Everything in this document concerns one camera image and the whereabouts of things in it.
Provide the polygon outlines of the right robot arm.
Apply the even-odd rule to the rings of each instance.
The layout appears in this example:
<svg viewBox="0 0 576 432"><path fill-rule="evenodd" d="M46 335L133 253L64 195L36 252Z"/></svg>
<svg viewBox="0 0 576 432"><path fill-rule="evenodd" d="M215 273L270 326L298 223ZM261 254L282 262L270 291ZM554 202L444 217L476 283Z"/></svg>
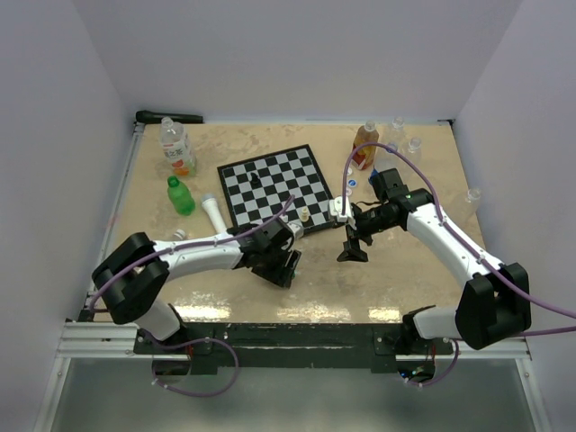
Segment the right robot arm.
<svg viewBox="0 0 576 432"><path fill-rule="evenodd" d="M422 353L434 338L451 338L480 350L530 328L531 307L527 271L518 263L503 264L451 225L436 206L431 192L410 190L397 169L373 177L376 206L363 211L339 196L330 201L329 215L346 227L346 242L338 261L365 262L360 248L373 236L400 227L423 243L462 288L454 307L427 306L405 314L400 341L413 353Z"/></svg>

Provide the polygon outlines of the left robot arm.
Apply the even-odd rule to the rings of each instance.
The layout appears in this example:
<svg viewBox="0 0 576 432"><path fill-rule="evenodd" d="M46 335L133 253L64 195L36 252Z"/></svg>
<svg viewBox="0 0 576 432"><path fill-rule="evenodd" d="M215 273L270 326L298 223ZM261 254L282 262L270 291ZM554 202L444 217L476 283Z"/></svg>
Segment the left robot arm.
<svg viewBox="0 0 576 432"><path fill-rule="evenodd" d="M153 241L138 232L93 271L97 292L90 305L103 300L114 323L135 323L165 352L176 353L185 346L186 330L176 309L158 298L165 283L211 270L248 268L288 288L301 257L293 245L302 235L301 224L283 219L173 242Z"/></svg>

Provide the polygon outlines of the orange label tea bottle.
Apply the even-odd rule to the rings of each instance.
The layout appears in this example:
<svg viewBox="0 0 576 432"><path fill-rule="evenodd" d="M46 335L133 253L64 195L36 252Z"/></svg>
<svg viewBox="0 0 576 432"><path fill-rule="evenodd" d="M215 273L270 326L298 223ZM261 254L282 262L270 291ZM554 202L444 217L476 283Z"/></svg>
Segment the orange label tea bottle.
<svg viewBox="0 0 576 432"><path fill-rule="evenodd" d="M159 144L176 176L194 176L196 157L185 126L164 117L160 123Z"/></svg>

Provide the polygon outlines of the green plastic bottle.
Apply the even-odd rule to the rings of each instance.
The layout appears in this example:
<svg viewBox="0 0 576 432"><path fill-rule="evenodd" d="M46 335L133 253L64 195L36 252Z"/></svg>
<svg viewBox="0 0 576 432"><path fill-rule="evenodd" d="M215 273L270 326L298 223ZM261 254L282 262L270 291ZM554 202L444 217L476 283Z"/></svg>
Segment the green plastic bottle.
<svg viewBox="0 0 576 432"><path fill-rule="evenodd" d="M195 201L190 190L175 175L167 179L167 195L178 214L189 216L194 212Z"/></svg>

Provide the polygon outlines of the clear crushed plastic bottle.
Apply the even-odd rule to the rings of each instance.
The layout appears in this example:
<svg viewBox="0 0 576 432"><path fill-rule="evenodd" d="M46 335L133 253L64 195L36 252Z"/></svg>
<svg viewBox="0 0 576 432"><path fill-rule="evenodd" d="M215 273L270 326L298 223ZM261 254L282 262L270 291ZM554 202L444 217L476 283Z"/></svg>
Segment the clear crushed plastic bottle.
<svg viewBox="0 0 576 432"><path fill-rule="evenodd" d="M455 200L453 220L458 225L465 224L476 213L481 198L480 188L471 188L461 193Z"/></svg>

